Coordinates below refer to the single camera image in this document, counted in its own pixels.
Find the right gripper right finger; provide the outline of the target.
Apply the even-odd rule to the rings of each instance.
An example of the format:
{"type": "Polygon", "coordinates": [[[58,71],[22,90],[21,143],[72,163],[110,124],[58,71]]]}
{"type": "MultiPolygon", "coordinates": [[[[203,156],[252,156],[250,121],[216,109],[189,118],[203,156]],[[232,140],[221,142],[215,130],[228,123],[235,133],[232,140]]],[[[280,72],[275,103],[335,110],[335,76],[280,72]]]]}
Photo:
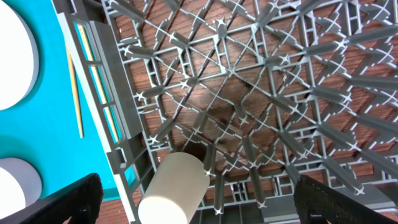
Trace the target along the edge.
{"type": "Polygon", "coordinates": [[[301,223],[397,223],[307,175],[298,178],[294,203],[301,223]]]}

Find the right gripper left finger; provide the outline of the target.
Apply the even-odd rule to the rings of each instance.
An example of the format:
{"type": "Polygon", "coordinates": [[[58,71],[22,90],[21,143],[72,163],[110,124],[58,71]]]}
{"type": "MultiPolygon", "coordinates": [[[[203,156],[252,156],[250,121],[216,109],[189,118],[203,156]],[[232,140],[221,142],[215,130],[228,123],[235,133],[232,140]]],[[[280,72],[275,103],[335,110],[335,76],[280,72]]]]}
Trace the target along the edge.
{"type": "Polygon", "coordinates": [[[95,223],[103,195],[100,176],[91,173],[1,219],[1,223],[95,223]]]}

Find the small white cup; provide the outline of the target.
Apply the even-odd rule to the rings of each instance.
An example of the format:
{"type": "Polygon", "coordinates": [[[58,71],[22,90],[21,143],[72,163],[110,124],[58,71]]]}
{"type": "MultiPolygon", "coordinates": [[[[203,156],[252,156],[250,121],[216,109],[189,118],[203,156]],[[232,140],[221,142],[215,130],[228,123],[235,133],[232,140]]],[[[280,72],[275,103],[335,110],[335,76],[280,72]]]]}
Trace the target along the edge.
{"type": "Polygon", "coordinates": [[[201,160],[186,152],[169,154],[160,163],[141,202],[143,224],[188,224],[210,184],[201,160]]]}

